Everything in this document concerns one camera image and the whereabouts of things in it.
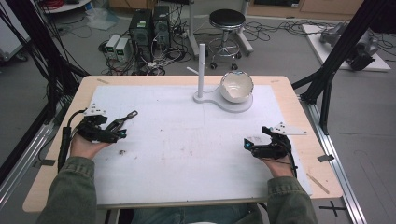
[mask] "tape mark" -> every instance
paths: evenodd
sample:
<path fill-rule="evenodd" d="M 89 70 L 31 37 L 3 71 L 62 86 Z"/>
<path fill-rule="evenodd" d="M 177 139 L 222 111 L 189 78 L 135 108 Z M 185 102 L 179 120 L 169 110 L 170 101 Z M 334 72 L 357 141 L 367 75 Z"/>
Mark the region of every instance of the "tape mark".
<path fill-rule="evenodd" d="M 100 81 L 100 82 L 102 82 L 102 83 L 105 83 L 105 84 L 110 84 L 109 82 L 104 81 L 104 80 L 102 80 L 102 79 L 100 79 L 100 78 L 97 78 L 96 80 L 98 80 L 98 81 Z"/>
<path fill-rule="evenodd" d="M 321 189 L 323 189 L 323 191 L 325 191 L 327 194 L 330 194 L 329 190 L 326 189 L 322 184 L 320 184 L 320 182 L 317 181 L 312 175 L 306 174 L 306 176 L 308 176 L 312 181 L 314 181 L 314 183 L 317 184 Z"/>

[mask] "black cross mark on floor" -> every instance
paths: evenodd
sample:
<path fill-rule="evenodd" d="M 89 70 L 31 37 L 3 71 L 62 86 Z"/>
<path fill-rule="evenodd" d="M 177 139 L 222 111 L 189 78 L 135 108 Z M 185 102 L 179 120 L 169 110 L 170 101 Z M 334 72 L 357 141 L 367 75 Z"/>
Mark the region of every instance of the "black cross mark on floor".
<path fill-rule="evenodd" d="M 332 205 L 331 207 L 328 207 L 328 206 L 320 206 L 319 209 L 330 209 L 330 210 L 333 210 L 333 211 L 334 211 L 334 215 L 335 215 L 336 217 L 338 217 L 337 210 L 347 210 L 346 208 L 343 208 L 343 207 L 335 207 L 335 206 L 334 206 L 334 203 L 333 203 L 332 201 L 330 201 L 330 204 Z"/>

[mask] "black stool seat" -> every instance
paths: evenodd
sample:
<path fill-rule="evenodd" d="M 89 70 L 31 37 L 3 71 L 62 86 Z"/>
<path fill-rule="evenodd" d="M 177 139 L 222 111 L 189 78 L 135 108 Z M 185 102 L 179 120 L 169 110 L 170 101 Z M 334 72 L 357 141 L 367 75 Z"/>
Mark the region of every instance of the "black stool seat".
<path fill-rule="evenodd" d="M 210 24 L 222 30 L 234 30 L 245 22 L 244 14 L 232 9 L 219 9 L 210 13 Z"/>

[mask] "person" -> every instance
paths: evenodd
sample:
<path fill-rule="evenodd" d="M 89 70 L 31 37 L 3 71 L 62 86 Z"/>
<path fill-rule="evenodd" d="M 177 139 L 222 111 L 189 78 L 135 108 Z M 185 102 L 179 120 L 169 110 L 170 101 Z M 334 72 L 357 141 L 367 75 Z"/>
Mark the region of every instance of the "person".
<path fill-rule="evenodd" d="M 78 134 L 73 137 L 70 157 L 53 180 L 47 204 L 36 223 L 96 223 L 96 193 L 93 157 L 107 143 L 91 143 Z M 268 181 L 267 213 L 271 224 L 318 223 L 309 196 L 289 165 L 288 157 L 261 159 L 274 178 Z M 253 204 L 225 204 L 182 208 L 135 209 L 135 223 L 262 223 Z"/>

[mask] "person's right arm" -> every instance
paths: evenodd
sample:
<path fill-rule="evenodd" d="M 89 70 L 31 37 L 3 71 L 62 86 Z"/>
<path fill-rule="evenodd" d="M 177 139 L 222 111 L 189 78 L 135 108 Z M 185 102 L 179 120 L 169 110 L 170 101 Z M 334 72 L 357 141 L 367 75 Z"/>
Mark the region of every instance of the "person's right arm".
<path fill-rule="evenodd" d="M 262 161 L 274 176 L 268 181 L 267 213 L 270 223 L 318 223 L 311 199 L 293 177 L 289 157 Z"/>

